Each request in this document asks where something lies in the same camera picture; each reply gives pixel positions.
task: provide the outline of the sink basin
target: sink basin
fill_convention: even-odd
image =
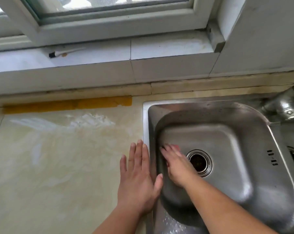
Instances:
[[[208,233],[186,191],[168,177],[159,147],[176,144],[198,175],[279,233],[294,233],[294,123],[259,108],[271,94],[144,103],[144,141],[153,177],[163,173],[147,234]]]

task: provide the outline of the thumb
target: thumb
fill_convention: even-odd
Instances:
[[[154,188],[153,188],[153,195],[155,198],[158,198],[161,192],[163,186],[163,174],[157,175],[156,181],[154,183]]]

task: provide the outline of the person's arm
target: person's arm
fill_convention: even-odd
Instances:
[[[276,234],[202,179],[175,146],[166,144],[160,150],[167,160],[170,178],[187,191],[210,234]]]
[[[141,216],[151,211],[160,195],[163,175],[153,184],[148,148],[142,140],[131,144],[127,168],[126,156],[122,156],[120,173],[118,204],[93,234],[134,234]]]

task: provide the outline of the window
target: window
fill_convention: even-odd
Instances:
[[[0,0],[0,37],[35,45],[203,29],[214,0]]]

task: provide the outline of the metal faucet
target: metal faucet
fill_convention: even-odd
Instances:
[[[294,119],[294,86],[268,99],[262,109],[270,114],[277,113],[285,120]]]

